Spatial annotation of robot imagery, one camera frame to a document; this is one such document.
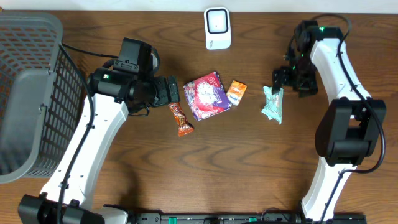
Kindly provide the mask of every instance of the gray plastic basket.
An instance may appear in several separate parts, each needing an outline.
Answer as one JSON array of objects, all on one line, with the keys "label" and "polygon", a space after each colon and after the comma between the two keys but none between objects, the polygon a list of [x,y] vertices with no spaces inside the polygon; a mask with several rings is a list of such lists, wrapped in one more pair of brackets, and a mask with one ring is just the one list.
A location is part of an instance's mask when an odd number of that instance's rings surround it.
[{"label": "gray plastic basket", "polygon": [[82,86],[44,13],[0,13],[0,184],[49,177],[77,126]]}]

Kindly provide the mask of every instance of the wood grain surface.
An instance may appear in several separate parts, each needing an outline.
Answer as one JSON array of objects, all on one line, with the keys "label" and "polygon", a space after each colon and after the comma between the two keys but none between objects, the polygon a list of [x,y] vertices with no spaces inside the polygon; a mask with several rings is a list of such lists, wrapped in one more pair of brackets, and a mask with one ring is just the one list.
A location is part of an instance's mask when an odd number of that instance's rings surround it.
[{"label": "wood grain surface", "polygon": [[[262,91],[271,73],[287,63],[285,53],[293,29],[314,14],[231,13],[232,46],[205,47],[203,13],[50,11],[63,23],[64,42],[104,54],[118,55],[122,39],[143,40],[159,51],[159,75],[175,75],[183,85],[212,71],[227,90],[233,80],[248,88],[239,106],[195,121],[182,96],[182,108],[195,132],[179,138],[168,107],[147,118],[128,118],[117,133],[95,192],[95,208],[120,204],[130,209],[165,213],[254,213],[268,207],[297,208],[318,164],[315,130],[328,108],[320,91],[299,98],[285,87],[283,121],[261,113]],[[349,14],[353,31],[348,54],[368,92],[387,105],[384,131],[386,159],[368,175],[353,174],[338,199],[336,212],[363,212],[368,223],[398,223],[398,16]],[[324,25],[344,24],[336,19]],[[106,61],[72,52],[89,75]],[[378,159],[380,144],[360,169]],[[0,223],[20,223],[17,206],[24,194],[38,195],[47,179],[20,179],[0,185]]]}]

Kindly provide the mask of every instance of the small orange package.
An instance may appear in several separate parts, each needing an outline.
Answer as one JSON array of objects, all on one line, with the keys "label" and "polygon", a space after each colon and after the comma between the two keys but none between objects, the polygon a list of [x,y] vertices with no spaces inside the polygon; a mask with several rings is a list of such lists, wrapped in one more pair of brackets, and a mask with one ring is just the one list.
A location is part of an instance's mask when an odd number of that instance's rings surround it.
[{"label": "small orange package", "polygon": [[193,132],[193,126],[187,121],[187,117],[184,112],[182,112],[180,103],[171,103],[169,104],[170,110],[173,112],[175,121],[178,124],[178,136],[184,136]]},{"label": "small orange package", "polygon": [[234,80],[226,93],[226,96],[233,105],[237,106],[241,102],[243,93],[246,91],[247,87],[248,86],[245,84]]}]

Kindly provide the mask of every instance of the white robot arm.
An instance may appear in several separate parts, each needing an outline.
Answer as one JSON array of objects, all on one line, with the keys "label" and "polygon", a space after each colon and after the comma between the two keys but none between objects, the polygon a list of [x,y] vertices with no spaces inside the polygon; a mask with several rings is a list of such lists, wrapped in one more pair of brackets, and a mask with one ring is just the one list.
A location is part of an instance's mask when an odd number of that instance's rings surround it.
[{"label": "white robot arm", "polygon": [[[297,50],[302,53],[301,57],[295,56],[294,49],[290,45],[285,57],[290,61],[292,69],[282,67],[281,70],[275,70],[273,75],[273,91],[278,91],[283,83],[284,85],[292,85],[294,90],[300,92],[301,96],[305,96],[315,94],[318,91],[315,81],[315,70],[318,70],[328,95],[331,106],[315,136],[315,146],[320,155],[317,171],[310,190],[301,201],[305,218],[318,222],[333,218],[336,201],[351,174],[349,172],[339,177],[340,173],[343,170],[355,170],[364,156],[370,156],[371,153],[366,154],[366,152],[368,150],[373,151],[378,137],[378,135],[373,135],[371,138],[361,139],[358,136],[363,135],[363,133],[358,128],[350,129],[349,127],[349,119],[356,119],[366,110],[363,106],[358,106],[361,98],[353,91],[337,56],[342,37],[338,28],[318,27],[316,21],[303,21],[296,28],[295,35],[292,38],[292,40],[296,40]],[[341,43],[340,55],[356,89],[365,99],[370,99],[370,94],[359,82],[349,61],[345,42]],[[345,107],[339,108],[345,110],[344,116],[337,116],[338,112],[341,112],[341,110],[336,109],[338,101],[345,104]],[[362,122],[361,128],[366,129],[366,125],[366,121]],[[352,133],[355,131],[359,134],[353,136]],[[371,146],[362,147],[362,144],[371,144]],[[341,178],[340,183],[333,192],[339,178]]]},{"label": "white robot arm", "polygon": [[[104,163],[109,147],[121,125],[126,121],[128,109],[124,102],[114,102],[114,97],[95,94],[93,97],[95,107],[94,123],[87,136],[83,147],[75,161],[68,187],[65,190],[63,201],[69,204],[71,200],[78,200],[80,207],[90,210],[93,205],[94,189],[98,174]],[[88,99],[81,114],[78,127],[69,143],[57,171],[51,176],[50,180],[44,185],[41,193],[47,193],[47,199],[58,201],[60,195],[60,183],[63,181],[65,172],[76,151],[86,125],[90,118],[90,106]]]}]

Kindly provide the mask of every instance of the black cable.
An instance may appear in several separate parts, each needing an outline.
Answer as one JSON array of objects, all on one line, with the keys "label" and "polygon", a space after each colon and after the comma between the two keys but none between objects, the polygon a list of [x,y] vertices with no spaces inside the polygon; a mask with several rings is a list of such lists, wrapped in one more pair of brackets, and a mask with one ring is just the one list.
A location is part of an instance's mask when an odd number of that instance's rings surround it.
[{"label": "black cable", "polygon": [[270,210],[277,210],[285,219],[286,219],[286,221],[290,221],[290,219],[289,218],[287,218],[286,216],[285,216],[285,214],[283,214],[283,212],[282,212],[282,210],[281,209],[279,209],[279,208],[275,208],[275,207],[272,207],[272,208],[268,208],[267,210],[265,210],[262,214],[261,214],[261,221],[264,221],[264,215],[265,214],[267,214]]},{"label": "black cable", "polygon": [[65,196],[65,190],[68,185],[68,179],[70,176],[70,172],[72,171],[72,167],[76,161],[77,156],[79,155],[80,149],[83,146],[84,141],[87,138],[88,133],[90,132],[91,127],[93,126],[93,121],[94,121],[94,103],[93,99],[90,97],[89,91],[88,91],[88,85],[86,82],[86,79],[84,76],[80,73],[79,69],[77,69],[77,66],[73,63],[72,59],[69,57],[67,54],[66,50],[62,47],[62,44],[59,43],[59,47],[61,52],[64,54],[65,58],[68,60],[68,62],[72,65],[73,69],[76,71],[76,74],[79,76],[83,87],[86,91],[87,98],[88,98],[88,104],[90,105],[90,120],[87,124],[86,131],[84,132],[83,136],[81,137],[81,140],[79,142],[79,145],[76,148],[75,153],[73,154],[73,157],[68,165],[67,171],[65,172],[65,176],[63,178],[63,181],[61,183],[61,190],[60,190],[60,197],[58,200],[58,205],[57,205],[57,223],[61,224],[62,223],[62,204],[63,204],[63,197]]},{"label": "black cable", "polygon": [[293,40],[294,40],[294,35],[292,36],[292,38],[290,38],[289,44],[288,44],[288,46],[287,46],[287,51],[286,51],[286,54],[284,55],[284,59],[285,59],[285,60],[290,60],[290,58],[289,58],[290,51],[294,49],[294,48],[292,47]]},{"label": "black cable", "polygon": [[340,180],[343,178],[343,175],[345,173],[347,173],[347,172],[357,173],[357,174],[368,174],[368,173],[374,172],[382,164],[382,162],[384,160],[385,153],[386,153],[386,139],[385,139],[385,136],[384,136],[384,131],[383,131],[382,124],[381,124],[379,118],[377,117],[376,112],[371,107],[371,105],[369,105],[369,103],[366,101],[365,97],[357,90],[356,85],[354,84],[354,82],[352,81],[351,77],[349,76],[349,74],[347,72],[347,69],[346,69],[346,67],[344,65],[344,62],[343,62],[343,58],[341,57],[341,55],[343,54],[343,52],[341,52],[341,45],[343,44],[345,38],[347,38],[348,34],[352,30],[352,23],[347,17],[339,15],[339,14],[332,14],[332,13],[320,14],[319,16],[315,16],[314,18],[312,18],[312,20],[318,19],[320,17],[326,17],[326,16],[340,18],[340,19],[344,20],[348,24],[347,33],[343,36],[343,38],[340,40],[340,43],[338,44],[337,57],[338,57],[338,60],[340,62],[341,68],[343,69],[344,74],[346,75],[346,78],[347,78],[349,84],[351,85],[353,91],[361,99],[361,101],[365,105],[365,108],[369,111],[369,113],[371,114],[371,116],[374,118],[374,120],[376,122],[377,128],[379,130],[379,134],[380,134],[381,152],[380,152],[379,160],[377,161],[376,165],[374,165],[372,168],[370,168],[368,170],[352,170],[352,169],[348,169],[348,170],[343,170],[343,171],[341,171],[339,173],[339,176],[338,176],[338,179],[336,181],[336,184],[335,184],[333,190],[331,191],[331,194],[329,196],[329,199],[328,199],[327,203],[325,204],[325,209],[323,210],[321,219],[317,222],[318,224],[321,224],[323,222],[323,219],[324,219],[324,217],[326,215],[326,211],[328,210],[329,204],[330,204],[331,200],[333,199],[333,196],[334,196],[334,194],[335,194],[335,192],[337,190],[337,187],[338,187],[338,185],[340,183]]},{"label": "black cable", "polygon": [[114,64],[115,61],[116,61],[116,59],[114,59],[114,58],[109,59],[102,65],[102,67],[103,68],[110,68]]},{"label": "black cable", "polygon": [[131,114],[131,113],[129,113],[129,116],[148,116],[150,110],[149,110],[148,105],[145,105],[145,107],[146,107],[146,110],[147,110],[147,113],[146,113],[146,114]]},{"label": "black cable", "polygon": [[69,49],[76,50],[76,51],[78,51],[78,52],[81,52],[81,53],[84,53],[84,54],[89,54],[89,55],[92,55],[92,56],[109,57],[109,58],[119,58],[118,56],[115,56],[115,55],[106,55],[106,54],[99,54],[99,53],[95,53],[95,52],[89,52],[89,51],[87,51],[87,50],[82,50],[82,49],[79,49],[79,48],[77,48],[77,47],[72,47],[71,45],[67,45],[67,44],[65,44],[65,43],[62,43],[62,45],[63,45],[64,47],[69,48]]}]

